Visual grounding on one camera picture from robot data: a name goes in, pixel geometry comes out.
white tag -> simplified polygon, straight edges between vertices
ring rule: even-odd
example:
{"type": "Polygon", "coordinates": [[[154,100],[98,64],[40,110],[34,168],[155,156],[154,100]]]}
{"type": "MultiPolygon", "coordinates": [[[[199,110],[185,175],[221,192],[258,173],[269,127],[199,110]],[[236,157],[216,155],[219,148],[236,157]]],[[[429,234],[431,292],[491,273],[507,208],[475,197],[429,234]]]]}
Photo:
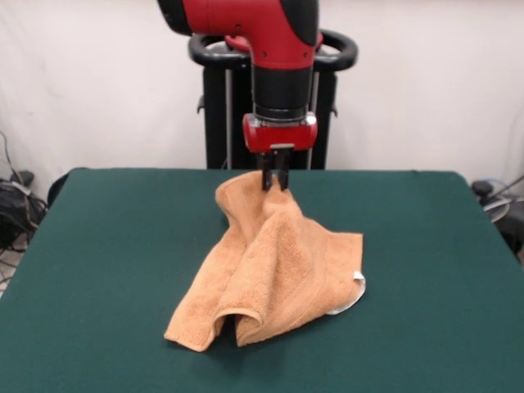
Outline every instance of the white tag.
{"type": "Polygon", "coordinates": [[[364,292],[366,292],[366,278],[363,276],[363,274],[359,271],[353,273],[353,280],[358,281],[360,284],[360,292],[357,295],[356,298],[354,298],[348,305],[343,305],[342,307],[338,307],[336,309],[332,309],[331,311],[327,312],[327,315],[338,315],[347,309],[349,309],[352,305],[354,305],[357,301],[360,300],[364,292]]]}

orange towel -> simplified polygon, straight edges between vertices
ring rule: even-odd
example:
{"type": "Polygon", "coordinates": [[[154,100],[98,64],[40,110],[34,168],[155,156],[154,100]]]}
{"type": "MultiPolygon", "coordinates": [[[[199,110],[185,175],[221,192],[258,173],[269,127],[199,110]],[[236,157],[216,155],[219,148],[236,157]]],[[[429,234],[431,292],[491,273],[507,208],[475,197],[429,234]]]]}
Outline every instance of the orange towel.
{"type": "Polygon", "coordinates": [[[261,172],[219,186],[229,229],[210,251],[169,322],[165,339],[206,350],[236,315],[239,346],[351,307],[365,291],[363,237],[332,233],[305,218],[289,190],[261,172]]]}

white backdrop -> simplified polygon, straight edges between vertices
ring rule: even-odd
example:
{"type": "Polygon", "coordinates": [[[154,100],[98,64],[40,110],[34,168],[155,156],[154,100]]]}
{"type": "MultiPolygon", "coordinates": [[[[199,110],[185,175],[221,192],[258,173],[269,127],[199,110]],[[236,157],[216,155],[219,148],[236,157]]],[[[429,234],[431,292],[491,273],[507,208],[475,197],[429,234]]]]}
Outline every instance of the white backdrop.
{"type": "MultiPolygon", "coordinates": [[[[524,2],[321,10],[322,27],[360,48],[340,74],[329,168],[524,170],[524,2]]],[[[42,195],[75,166],[204,168],[201,68],[186,45],[156,0],[1,0],[0,127],[16,167],[42,195]]]]}

towel fold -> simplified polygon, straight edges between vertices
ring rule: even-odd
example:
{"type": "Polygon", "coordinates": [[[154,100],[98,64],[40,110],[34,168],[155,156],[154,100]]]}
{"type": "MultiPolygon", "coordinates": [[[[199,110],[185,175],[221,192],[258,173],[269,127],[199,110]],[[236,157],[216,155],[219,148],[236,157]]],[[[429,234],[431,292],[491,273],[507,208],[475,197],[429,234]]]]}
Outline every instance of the towel fold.
{"type": "Polygon", "coordinates": [[[363,236],[333,233],[302,215],[276,179],[261,172],[223,183],[216,201],[229,228],[182,299],[165,339],[206,350],[225,317],[236,315],[237,344],[263,341],[351,307],[365,291],[363,236]]]}

green tablecloth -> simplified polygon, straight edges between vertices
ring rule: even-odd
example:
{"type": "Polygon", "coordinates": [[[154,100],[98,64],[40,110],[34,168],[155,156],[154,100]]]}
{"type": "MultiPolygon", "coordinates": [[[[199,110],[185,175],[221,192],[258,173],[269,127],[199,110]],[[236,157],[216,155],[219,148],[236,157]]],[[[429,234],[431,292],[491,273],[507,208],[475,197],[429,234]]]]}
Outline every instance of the green tablecloth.
{"type": "Polygon", "coordinates": [[[364,233],[364,298],[244,348],[232,330],[203,354],[165,341],[230,176],[74,171],[0,300],[0,391],[524,389],[524,275],[452,173],[292,173],[305,215],[364,233]]]}

